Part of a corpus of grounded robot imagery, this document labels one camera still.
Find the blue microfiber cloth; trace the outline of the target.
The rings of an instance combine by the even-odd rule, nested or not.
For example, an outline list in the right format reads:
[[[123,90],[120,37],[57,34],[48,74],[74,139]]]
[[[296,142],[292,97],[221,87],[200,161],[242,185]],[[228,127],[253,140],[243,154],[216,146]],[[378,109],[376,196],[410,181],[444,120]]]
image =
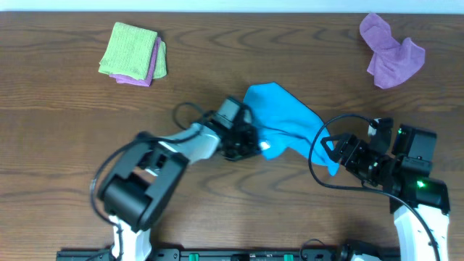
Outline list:
[[[329,137],[322,128],[319,115],[277,83],[250,86],[243,103],[253,115],[262,155],[272,160],[293,149],[316,165],[324,166],[330,175],[339,170],[339,164],[329,158],[321,142]]]

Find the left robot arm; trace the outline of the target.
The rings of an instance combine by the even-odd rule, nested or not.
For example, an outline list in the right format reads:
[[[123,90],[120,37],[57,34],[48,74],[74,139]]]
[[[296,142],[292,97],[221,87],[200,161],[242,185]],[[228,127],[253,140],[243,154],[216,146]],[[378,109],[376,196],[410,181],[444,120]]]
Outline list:
[[[113,152],[91,182],[91,205],[113,227],[110,260],[147,260],[150,233],[186,169],[216,152],[232,162],[260,153],[252,109],[229,96],[217,110],[190,107],[199,118],[171,136],[142,131]]]

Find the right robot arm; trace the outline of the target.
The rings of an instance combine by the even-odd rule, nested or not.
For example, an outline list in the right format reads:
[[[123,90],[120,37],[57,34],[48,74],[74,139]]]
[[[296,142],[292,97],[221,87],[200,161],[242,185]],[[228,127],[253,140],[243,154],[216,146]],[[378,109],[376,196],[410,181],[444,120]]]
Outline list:
[[[369,141],[351,133],[321,139],[329,158],[360,179],[366,189],[381,187],[394,216],[401,260],[447,260],[450,201],[444,181],[433,179],[436,134],[391,119],[369,125]]]

